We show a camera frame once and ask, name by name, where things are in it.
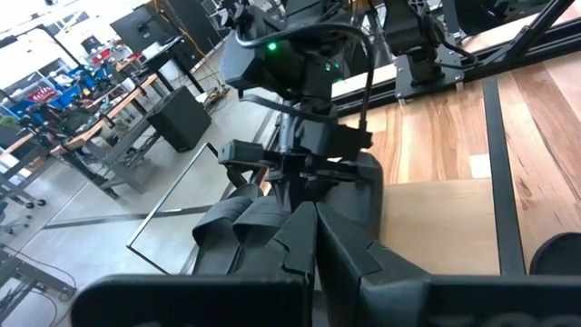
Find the black box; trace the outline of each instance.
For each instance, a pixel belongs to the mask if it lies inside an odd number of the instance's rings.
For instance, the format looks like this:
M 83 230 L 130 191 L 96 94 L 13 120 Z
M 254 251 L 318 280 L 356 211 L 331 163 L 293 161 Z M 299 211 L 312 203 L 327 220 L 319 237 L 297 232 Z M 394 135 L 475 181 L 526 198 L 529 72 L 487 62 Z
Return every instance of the black box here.
M 212 119 L 190 90 L 182 86 L 156 104 L 147 121 L 175 151 L 182 153 L 196 146 Z

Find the gray concrete floor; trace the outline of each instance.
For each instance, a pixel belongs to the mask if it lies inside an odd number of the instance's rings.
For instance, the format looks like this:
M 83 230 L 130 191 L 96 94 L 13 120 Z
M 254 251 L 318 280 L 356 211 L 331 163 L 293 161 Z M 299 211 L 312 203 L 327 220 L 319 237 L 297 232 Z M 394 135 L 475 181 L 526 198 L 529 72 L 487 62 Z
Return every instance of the gray concrete floor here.
M 222 51 L 216 52 L 208 66 L 218 71 Z M 198 69 L 197 79 L 205 89 L 216 86 L 210 69 Z M 177 84 L 187 84 L 179 79 Z M 198 94 L 190 85 L 194 94 Z M 265 90 L 252 90 L 256 94 L 275 98 Z M 145 107 L 151 107 L 159 99 L 151 91 L 150 98 L 142 99 Z M 231 139 L 265 143 L 274 129 L 276 114 L 256 104 L 239 103 L 235 90 L 218 104 L 212 114 L 212 125 L 198 146 L 184 154 L 176 153 L 166 142 L 157 143 L 137 168 L 139 179 L 145 182 L 147 192 L 138 194 L 126 185 L 115 187 L 121 195 L 112 200 L 72 168 L 56 163 L 27 188 L 32 196 L 48 202 L 45 207 L 33 210 L 10 203 L 7 221 L 31 214 L 31 227 L 16 237 L 2 236 L 0 242 L 22 251 L 32 258 L 69 272 L 77 287 L 83 289 L 96 279 L 112 273 L 160 273 L 125 248 L 125 244 L 143 220 L 135 215 L 148 213 L 169 188 L 176 176 L 206 142 L 216 147 Z M 162 210 L 175 210 L 216 203 L 228 185 L 225 170 L 216 158 L 206 151 L 178 184 L 162 206 Z M 179 273 L 192 257 L 194 241 L 192 227 L 203 213 L 175 215 L 152 220 L 134 247 L 150 257 L 170 273 Z M 93 223 L 94 218 L 106 218 L 109 223 Z M 87 225 L 46 229 L 45 226 L 63 223 L 89 222 Z M 37 265 L 54 276 L 72 283 L 65 274 Z M 57 320 L 67 314 L 71 302 L 60 302 L 58 294 L 49 293 L 57 305 Z M 54 315 L 53 305 L 38 294 L 29 294 L 5 320 L 3 326 L 49 326 Z M 70 326 L 68 317 L 56 326 Z

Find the workbench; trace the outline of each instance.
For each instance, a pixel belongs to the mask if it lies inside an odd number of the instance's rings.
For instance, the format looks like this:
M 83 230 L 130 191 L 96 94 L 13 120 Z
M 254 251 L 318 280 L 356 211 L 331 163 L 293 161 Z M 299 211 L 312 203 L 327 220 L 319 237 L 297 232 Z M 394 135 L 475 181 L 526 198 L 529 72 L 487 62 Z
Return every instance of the workbench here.
M 556 24 L 581 16 L 581 1 Z M 465 40 L 470 52 L 506 42 L 535 16 Z M 374 84 L 397 73 L 375 70 Z M 581 54 L 494 76 L 498 80 L 526 266 L 547 239 L 581 232 Z M 367 74 L 333 85 L 339 97 Z M 482 82 L 368 111 L 383 167 L 381 242 L 430 273 L 499 274 L 499 250 Z M 342 118 L 358 126 L 359 114 Z
M 153 84 L 157 81 L 157 75 L 149 76 L 145 82 L 141 84 L 142 88 L 147 86 L 153 86 Z M 160 93 L 160 96 L 164 96 L 159 91 L 159 88 L 155 89 L 156 92 Z M 109 118 L 108 120 L 113 120 L 128 104 L 137 103 L 137 96 L 141 93 L 139 88 L 134 89 L 129 94 L 123 96 L 119 103 L 117 103 L 107 114 L 106 116 Z M 127 183 L 131 186 L 135 191 L 138 193 L 144 192 L 143 186 L 141 183 L 137 182 L 133 176 L 133 173 L 130 171 L 134 165 L 139 162 L 139 160 L 145 155 L 145 153 L 155 144 L 155 141 L 159 138 L 159 135 L 154 135 L 156 137 L 152 137 L 148 140 L 142 147 L 141 151 L 138 153 L 138 158 L 132 160 L 131 163 L 125 165 L 122 163 L 118 163 L 117 159 L 119 156 L 123 154 L 130 146 L 133 144 L 137 138 L 141 137 L 143 132 L 149 127 L 149 124 L 145 120 L 145 116 L 147 112 L 145 109 L 140 105 L 135 105 L 137 111 L 142 115 L 142 118 L 139 123 L 137 123 L 131 131 L 129 131 L 125 137 L 123 137 L 111 151 L 108 153 L 104 149 L 101 149 L 97 146 L 92 139 L 101 132 L 101 130 L 105 127 L 105 119 L 100 119 L 97 123 L 95 123 L 89 130 L 86 132 L 77 135 L 76 137 L 72 138 L 71 140 L 65 142 L 63 145 L 57 145 L 55 148 L 50 150 L 50 155 L 53 157 L 58 157 L 63 154 L 68 154 L 73 150 L 79 149 L 84 147 L 89 153 L 94 155 L 110 172 L 114 173 L 114 178 L 110 181 L 105 183 L 96 183 L 92 179 L 88 178 L 90 182 L 94 183 L 97 187 L 101 190 L 110 190 L 111 187 L 119 185 L 121 183 Z M 0 154 L 0 159 L 4 155 L 10 154 L 12 151 L 17 149 L 18 147 L 22 146 L 26 142 L 33 139 L 32 134 L 27 134 L 18 140 L 16 143 L 12 144 L 10 147 L 6 149 L 3 154 Z

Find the red sign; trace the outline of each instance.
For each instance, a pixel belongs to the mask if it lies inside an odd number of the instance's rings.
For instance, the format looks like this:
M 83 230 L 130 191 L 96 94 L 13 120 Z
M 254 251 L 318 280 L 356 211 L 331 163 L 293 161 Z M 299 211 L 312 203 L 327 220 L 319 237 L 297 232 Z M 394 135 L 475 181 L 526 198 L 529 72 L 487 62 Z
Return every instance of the red sign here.
M 30 100 L 35 103 L 47 102 L 48 100 L 57 96 L 57 92 L 54 88 L 51 87 L 41 87 L 36 92 L 28 95 L 26 97 L 27 100 Z

